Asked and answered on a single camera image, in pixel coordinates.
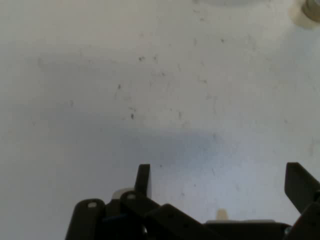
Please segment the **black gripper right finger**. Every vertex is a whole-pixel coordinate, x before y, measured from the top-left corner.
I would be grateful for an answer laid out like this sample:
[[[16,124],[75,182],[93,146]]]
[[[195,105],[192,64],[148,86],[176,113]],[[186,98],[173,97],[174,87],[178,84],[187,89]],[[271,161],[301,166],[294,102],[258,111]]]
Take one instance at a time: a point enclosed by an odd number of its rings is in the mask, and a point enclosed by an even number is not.
[[[286,240],[320,239],[320,182],[300,163],[286,164],[284,191],[300,213]]]

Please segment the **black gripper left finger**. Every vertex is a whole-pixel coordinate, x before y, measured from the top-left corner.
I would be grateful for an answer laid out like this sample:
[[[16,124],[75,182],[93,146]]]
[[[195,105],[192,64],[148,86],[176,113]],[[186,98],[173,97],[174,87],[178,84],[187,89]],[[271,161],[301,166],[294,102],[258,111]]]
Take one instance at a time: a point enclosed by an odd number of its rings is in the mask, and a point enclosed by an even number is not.
[[[132,190],[108,204],[93,198],[74,208],[67,240],[218,240],[209,230],[170,204],[159,205],[147,196],[150,165],[138,167]]]

